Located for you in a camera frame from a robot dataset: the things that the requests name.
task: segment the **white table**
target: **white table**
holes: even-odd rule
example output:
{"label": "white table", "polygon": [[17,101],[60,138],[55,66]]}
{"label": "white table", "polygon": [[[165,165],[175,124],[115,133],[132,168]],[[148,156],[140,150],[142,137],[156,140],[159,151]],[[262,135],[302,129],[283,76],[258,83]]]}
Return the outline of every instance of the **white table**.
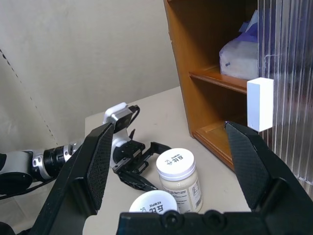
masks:
{"label": "white table", "polygon": [[[180,87],[131,103],[140,107],[140,114],[129,128],[136,129],[134,140],[148,148],[155,141],[171,148],[189,149],[196,159],[203,196],[200,213],[207,210],[220,212],[250,211],[235,174],[218,160],[197,140],[190,137],[180,92]],[[104,113],[86,118],[85,135],[100,126]],[[142,174],[156,187],[161,188],[156,169],[158,155],[149,159],[149,167]],[[113,235],[116,233],[119,214],[129,210],[132,202],[143,192],[120,182],[112,170],[109,171],[102,207],[97,216],[87,219],[84,235]]]}

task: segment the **cream jar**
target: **cream jar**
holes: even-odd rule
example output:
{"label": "cream jar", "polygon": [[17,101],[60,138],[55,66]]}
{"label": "cream jar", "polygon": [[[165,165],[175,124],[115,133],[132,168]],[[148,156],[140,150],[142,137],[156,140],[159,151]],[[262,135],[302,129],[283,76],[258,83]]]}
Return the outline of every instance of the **cream jar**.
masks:
{"label": "cream jar", "polygon": [[199,212],[203,199],[192,152],[184,148],[167,150],[158,157],[156,167],[164,191],[175,198],[179,212]]}
{"label": "cream jar", "polygon": [[167,211],[178,211],[174,197],[168,192],[152,190],[134,200],[129,212],[152,212],[164,214]]}

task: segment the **white block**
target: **white block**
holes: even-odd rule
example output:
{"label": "white block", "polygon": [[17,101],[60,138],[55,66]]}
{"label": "white block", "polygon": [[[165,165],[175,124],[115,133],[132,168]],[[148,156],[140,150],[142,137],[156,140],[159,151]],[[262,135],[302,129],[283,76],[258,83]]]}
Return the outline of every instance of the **white block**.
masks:
{"label": "white block", "polygon": [[247,82],[248,127],[258,132],[273,126],[274,80],[259,77]]}

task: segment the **white lid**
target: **white lid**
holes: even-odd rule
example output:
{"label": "white lid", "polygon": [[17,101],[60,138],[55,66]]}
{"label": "white lid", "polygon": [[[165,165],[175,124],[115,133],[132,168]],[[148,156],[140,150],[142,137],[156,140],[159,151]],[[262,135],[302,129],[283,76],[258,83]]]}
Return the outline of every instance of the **white lid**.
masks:
{"label": "white lid", "polygon": [[178,211],[175,198],[168,192],[152,190],[137,197],[129,212],[155,212],[164,214],[170,210]]}
{"label": "white lid", "polygon": [[157,158],[156,167],[160,177],[165,180],[184,180],[196,170],[195,157],[187,149],[173,148]]}

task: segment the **wooden cabinet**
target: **wooden cabinet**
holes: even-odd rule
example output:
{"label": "wooden cabinet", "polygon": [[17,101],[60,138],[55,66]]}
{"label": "wooden cabinet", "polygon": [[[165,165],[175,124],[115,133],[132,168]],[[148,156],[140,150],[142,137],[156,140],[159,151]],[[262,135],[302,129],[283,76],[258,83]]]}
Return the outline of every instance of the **wooden cabinet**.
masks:
{"label": "wooden cabinet", "polygon": [[246,80],[222,75],[219,51],[256,0],[165,0],[190,134],[233,168],[224,122],[246,124]]}

